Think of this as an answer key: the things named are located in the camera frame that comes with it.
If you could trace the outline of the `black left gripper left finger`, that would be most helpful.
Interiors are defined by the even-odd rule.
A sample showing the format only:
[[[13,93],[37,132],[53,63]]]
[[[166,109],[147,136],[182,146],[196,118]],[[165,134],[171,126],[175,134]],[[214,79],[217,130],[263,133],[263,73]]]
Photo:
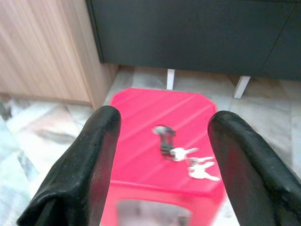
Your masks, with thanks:
[[[97,226],[101,222],[121,126],[102,106],[54,163],[17,220],[19,226]]]

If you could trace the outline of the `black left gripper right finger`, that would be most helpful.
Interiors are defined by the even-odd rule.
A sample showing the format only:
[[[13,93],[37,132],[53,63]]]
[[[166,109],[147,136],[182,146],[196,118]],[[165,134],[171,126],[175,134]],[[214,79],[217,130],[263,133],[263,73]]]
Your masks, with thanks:
[[[300,225],[301,181],[262,136],[229,111],[212,116],[208,136],[240,225]]]

